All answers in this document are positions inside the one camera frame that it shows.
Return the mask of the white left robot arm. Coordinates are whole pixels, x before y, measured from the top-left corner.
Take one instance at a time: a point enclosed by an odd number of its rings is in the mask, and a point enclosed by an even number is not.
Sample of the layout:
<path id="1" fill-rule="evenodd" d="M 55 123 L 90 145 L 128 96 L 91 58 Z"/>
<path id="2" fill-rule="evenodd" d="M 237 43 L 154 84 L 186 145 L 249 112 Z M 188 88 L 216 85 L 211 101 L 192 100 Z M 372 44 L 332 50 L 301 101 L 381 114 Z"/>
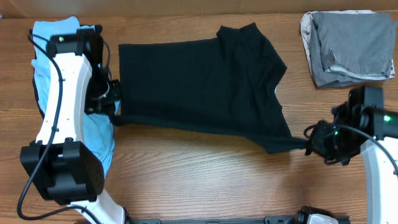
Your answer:
<path id="1" fill-rule="evenodd" d="M 85 114 L 114 116 L 121 97 L 103 50 L 108 44 L 93 29 L 53 35 L 42 48 L 50 61 L 50 86 L 41 129 L 20 160 L 41 197 L 76 210 L 88 223 L 130 223 L 125 208 L 104 187 L 100 160 L 86 147 Z"/>

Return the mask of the black t-shirt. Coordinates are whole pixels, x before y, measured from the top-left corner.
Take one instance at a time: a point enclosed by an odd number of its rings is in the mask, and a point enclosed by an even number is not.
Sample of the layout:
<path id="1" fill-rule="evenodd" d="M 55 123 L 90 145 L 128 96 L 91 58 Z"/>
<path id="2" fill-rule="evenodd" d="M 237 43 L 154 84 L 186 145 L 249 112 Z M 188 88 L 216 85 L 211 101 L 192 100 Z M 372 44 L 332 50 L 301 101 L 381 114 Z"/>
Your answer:
<path id="1" fill-rule="evenodd" d="M 270 154 L 305 149 L 275 95 L 286 69 L 255 24 L 221 27 L 214 39 L 121 44 L 121 113 L 112 123 L 243 136 Z"/>

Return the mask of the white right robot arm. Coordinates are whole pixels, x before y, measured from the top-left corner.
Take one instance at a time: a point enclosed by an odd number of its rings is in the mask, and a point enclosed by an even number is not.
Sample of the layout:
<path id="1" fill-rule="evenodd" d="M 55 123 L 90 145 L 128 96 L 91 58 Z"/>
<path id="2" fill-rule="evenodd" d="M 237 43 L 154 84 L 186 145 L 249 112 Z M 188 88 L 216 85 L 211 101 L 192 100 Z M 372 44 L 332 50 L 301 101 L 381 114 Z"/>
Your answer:
<path id="1" fill-rule="evenodd" d="M 361 156 L 366 173 L 367 222 L 397 223 L 397 113 L 384 109 L 381 88 L 362 86 L 332 109 L 333 122 L 321 120 L 304 135 L 306 154 L 325 164 L 349 164 Z"/>

